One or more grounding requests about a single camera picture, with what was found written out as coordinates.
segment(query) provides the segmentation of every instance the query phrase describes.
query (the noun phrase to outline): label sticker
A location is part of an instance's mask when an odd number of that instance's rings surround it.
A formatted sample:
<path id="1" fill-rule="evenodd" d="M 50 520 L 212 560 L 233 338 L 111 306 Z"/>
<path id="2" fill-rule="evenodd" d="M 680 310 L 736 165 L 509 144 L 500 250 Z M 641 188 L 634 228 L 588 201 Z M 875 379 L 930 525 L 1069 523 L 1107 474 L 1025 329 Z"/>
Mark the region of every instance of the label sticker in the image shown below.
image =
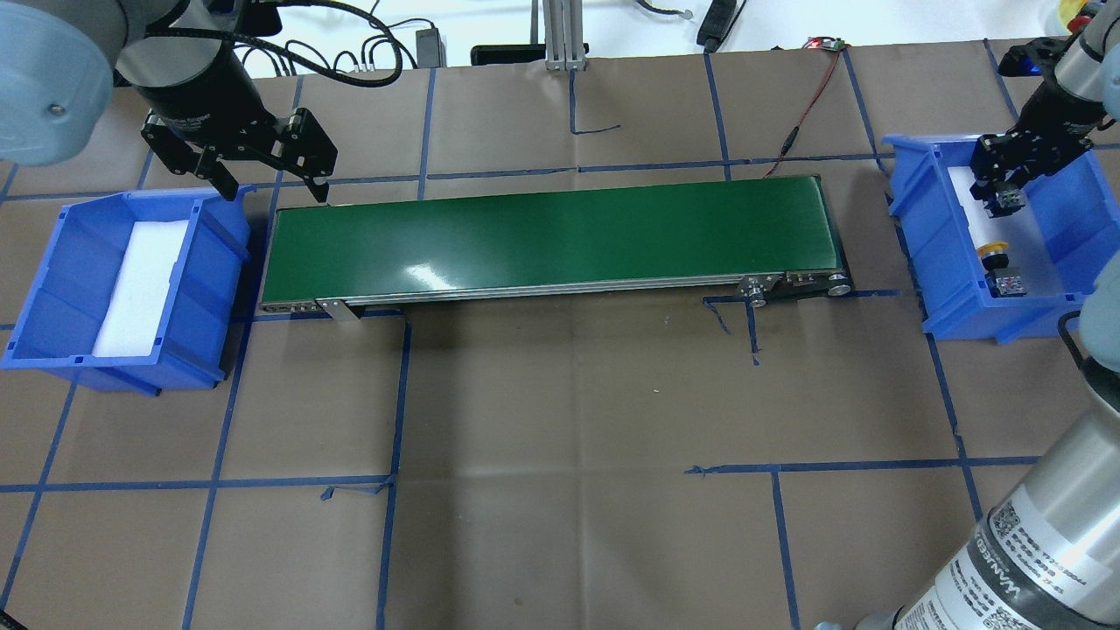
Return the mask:
<path id="1" fill-rule="evenodd" d="M 1066 606 L 1076 608 L 1112 576 L 1054 529 L 1023 485 L 992 512 L 991 530 L 1011 562 Z"/>
<path id="2" fill-rule="evenodd" d="M 934 580 L 933 589 L 895 624 L 897 630 L 1042 630 L 1014 610 L 980 576 L 968 548 Z"/>

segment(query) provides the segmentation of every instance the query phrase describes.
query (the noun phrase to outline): blue bin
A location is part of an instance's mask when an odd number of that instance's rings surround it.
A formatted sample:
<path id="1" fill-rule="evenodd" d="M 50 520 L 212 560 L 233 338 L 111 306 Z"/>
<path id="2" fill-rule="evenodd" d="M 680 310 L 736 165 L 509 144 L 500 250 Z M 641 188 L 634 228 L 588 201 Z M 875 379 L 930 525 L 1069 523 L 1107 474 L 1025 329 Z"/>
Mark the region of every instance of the blue bin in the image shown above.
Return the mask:
<path id="1" fill-rule="evenodd" d="M 213 388 L 225 378 L 218 362 L 249 260 L 242 201 L 252 189 L 242 186 L 232 202 L 196 188 L 133 191 L 63 207 L 0 369 L 43 370 L 90 389 L 148 396 Z M 151 351 L 94 356 L 133 225 L 170 221 L 186 221 L 186 233 Z"/>
<path id="2" fill-rule="evenodd" d="M 896 154 L 890 214 L 902 224 L 925 302 L 922 330 L 935 339 L 1007 343 L 1055 336 L 1058 317 L 1081 308 L 1098 274 L 1120 250 L 1120 210 L 1100 163 L 1088 152 L 1024 188 L 1063 290 L 995 298 L 948 172 L 969 165 L 976 137 L 887 136 L 884 141 Z M 1012 259 L 1012 265 L 1027 262 Z"/>

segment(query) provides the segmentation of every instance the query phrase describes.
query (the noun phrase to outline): yellow object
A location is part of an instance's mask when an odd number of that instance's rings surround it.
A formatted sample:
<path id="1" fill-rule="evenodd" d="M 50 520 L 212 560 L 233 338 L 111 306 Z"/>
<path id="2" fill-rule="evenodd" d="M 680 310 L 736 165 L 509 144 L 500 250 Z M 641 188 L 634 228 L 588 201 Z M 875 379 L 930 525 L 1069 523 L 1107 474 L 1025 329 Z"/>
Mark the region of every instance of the yellow object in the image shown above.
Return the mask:
<path id="1" fill-rule="evenodd" d="M 1057 19 L 1062 26 L 1070 24 L 1070 20 L 1077 17 L 1077 11 L 1089 3 L 1089 0 L 1058 0 Z"/>
<path id="2" fill-rule="evenodd" d="M 1007 244 L 1004 241 L 992 241 L 988 244 L 978 247 L 977 253 L 980 254 L 980 258 L 984 258 L 986 256 L 990 256 L 992 253 L 1005 252 L 1009 247 L 1011 245 Z"/>

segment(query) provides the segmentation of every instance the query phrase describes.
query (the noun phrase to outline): conveyor belt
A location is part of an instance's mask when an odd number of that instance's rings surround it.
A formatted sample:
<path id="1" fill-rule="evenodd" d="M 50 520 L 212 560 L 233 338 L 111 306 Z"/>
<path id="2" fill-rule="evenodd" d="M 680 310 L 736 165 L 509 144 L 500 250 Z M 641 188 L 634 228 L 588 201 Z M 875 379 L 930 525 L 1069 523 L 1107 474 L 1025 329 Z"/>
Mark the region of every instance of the conveyor belt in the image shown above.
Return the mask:
<path id="1" fill-rule="evenodd" d="M 281 210 L 261 307 L 338 314 L 735 281 L 841 293 L 837 275 L 820 178 L 783 177 Z"/>

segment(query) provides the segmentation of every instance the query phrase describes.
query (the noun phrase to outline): qr code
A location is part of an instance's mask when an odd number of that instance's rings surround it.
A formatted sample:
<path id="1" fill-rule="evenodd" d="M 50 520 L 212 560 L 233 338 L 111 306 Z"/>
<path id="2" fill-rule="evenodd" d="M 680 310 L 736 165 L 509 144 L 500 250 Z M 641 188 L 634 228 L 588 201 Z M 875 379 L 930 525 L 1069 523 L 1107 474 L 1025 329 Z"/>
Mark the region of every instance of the qr code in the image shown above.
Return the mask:
<path id="1" fill-rule="evenodd" d="M 983 627 L 989 630 L 1030 630 L 1030 627 L 1019 623 L 1006 610 L 998 609 L 983 620 Z"/>
<path id="2" fill-rule="evenodd" d="M 1015 512 L 1015 506 L 1008 503 L 992 517 L 991 527 L 996 530 L 996 536 L 1004 538 L 1015 531 L 1015 528 L 1019 527 L 1019 515 Z"/>

